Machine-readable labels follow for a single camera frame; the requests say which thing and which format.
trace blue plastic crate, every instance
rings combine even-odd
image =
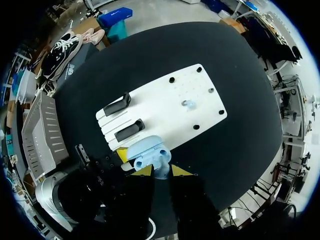
[[[130,8],[121,7],[98,17],[103,27],[109,28],[121,20],[125,20],[133,16],[133,11]]]

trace black sneaker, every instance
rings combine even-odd
[[[57,41],[52,50],[43,59],[41,64],[43,76],[48,80],[56,81],[67,63],[78,53],[82,42],[81,34],[71,36],[68,40],[61,38]]]

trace blue box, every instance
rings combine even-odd
[[[113,25],[106,36],[111,44],[125,39],[128,36],[125,20],[121,20]]]
[[[102,14],[98,17],[99,21],[105,28],[109,28],[112,25],[118,23],[121,20],[125,20],[133,16],[133,11],[130,8],[121,7],[119,9]]]

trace pink shoe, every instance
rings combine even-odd
[[[92,35],[86,35],[85,38],[83,38],[83,43],[84,44],[92,43],[93,45],[97,45],[105,36],[105,33],[106,33],[105,30],[100,29]]]
[[[85,31],[84,33],[82,33],[82,38],[84,39],[87,35],[92,35],[95,32],[95,30],[91,27],[89,28],[87,31]]]

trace sneaker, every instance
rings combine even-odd
[[[83,44],[92,43],[93,45],[97,45],[105,36],[105,33],[105,30],[100,29],[91,35],[86,35],[85,38],[83,38]]]
[[[45,56],[41,64],[42,74],[48,80],[56,81],[67,63],[78,53],[83,43],[80,34],[70,37],[68,40],[60,39],[52,50]]]
[[[87,31],[85,31],[84,33],[82,33],[82,38],[84,39],[86,36],[90,36],[95,32],[95,30],[91,27],[89,28]]]
[[[68,41],[70,38],[72,38],[75,35],[75,33],[71,30],[68,30],[65,34],[60,37],[60,40]]]

